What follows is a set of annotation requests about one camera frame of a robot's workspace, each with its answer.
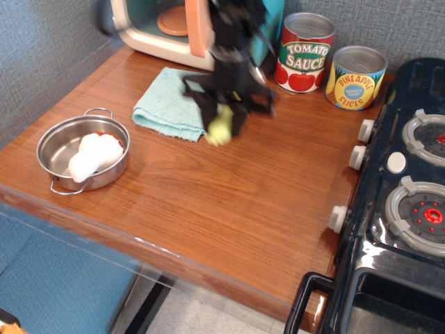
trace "black stovetop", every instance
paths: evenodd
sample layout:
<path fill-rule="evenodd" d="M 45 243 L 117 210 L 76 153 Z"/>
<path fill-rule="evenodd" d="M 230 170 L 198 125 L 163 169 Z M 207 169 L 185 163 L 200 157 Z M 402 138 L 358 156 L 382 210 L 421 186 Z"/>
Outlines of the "black stovetop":
<path fill-rule="evenodd" d="M 335 277 L 308 273 L 328 294 L 318 333 L 445 333 L 445 61 L 420 58 L 396 74 L 373 123 L 341 225 Z"/>

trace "gray textured wall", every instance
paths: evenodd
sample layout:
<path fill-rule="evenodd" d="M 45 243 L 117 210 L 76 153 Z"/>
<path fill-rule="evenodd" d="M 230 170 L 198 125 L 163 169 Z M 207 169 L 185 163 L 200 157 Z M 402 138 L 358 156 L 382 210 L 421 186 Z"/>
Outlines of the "gray textured wall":
<path fill-rule="evenodd" d="M 0 150 L 122 46 L 95 28 L 94 4 L 0 1 Z"/>
<path fill-rule="evenodd" d="M 286 0 L 284 15 L 297 11 L 335 23 L 333 51 L 346 45 L 381 49 L 390 74 L 414 58 L 445 58 L 444 0 Z"/>

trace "red burner center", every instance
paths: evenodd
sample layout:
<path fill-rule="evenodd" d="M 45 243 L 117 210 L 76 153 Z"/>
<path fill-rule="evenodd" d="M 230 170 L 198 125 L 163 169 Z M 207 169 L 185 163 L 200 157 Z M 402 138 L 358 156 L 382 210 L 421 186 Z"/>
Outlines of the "red burner center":
<path fill-rule="evenodd" d="M 440 136 L 437 136 L 436 141 L 439 144 L 445 145 L 445 134 L 441 134 Z"/>
<path fill-rule="evenodd" d="M 433 224 L 440 224 L 444 220 L 444 215 L 436 209 L 425 210 L 423 215 L 427 221 Z"/>

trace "white toy food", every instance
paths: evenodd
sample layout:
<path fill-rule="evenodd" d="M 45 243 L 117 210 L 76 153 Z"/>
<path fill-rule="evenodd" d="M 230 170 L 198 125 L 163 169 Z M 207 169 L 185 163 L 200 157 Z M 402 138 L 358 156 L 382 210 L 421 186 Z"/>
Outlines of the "white toy food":
<path fill-rule="evenodd" d="M 112 134 L 88 134 L 82 138 L 79 151 L 70 159 L 68 173 L 81 183 L 96 172 L 112 166 L 124 154 L 119 138 Z"/>

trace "wood grain surface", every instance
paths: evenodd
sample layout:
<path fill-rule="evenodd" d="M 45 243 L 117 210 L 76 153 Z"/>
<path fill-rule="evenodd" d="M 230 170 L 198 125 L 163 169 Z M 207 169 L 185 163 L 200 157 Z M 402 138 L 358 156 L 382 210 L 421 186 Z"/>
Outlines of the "wood grain surface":
<path fill-rule="evenodd" d="M 361 112 L 332 106 L 324 86 L 292 95 L 271 77 L 276 117 L 252 114 L 239 137 L 215 148 L 133 122 L 164 67 L 194 70 L 121 49 L 0 152 L 0 200 L 284 321 L 305 273 L 332 275 L 339 237 L 330 212 L 350 202 L 358 178 L 350 153 L 392 77 Z M 52 193 L 38 141 L 92 107 L 112 110 L 129 130 L 127 169 L 98 190 Z"/>

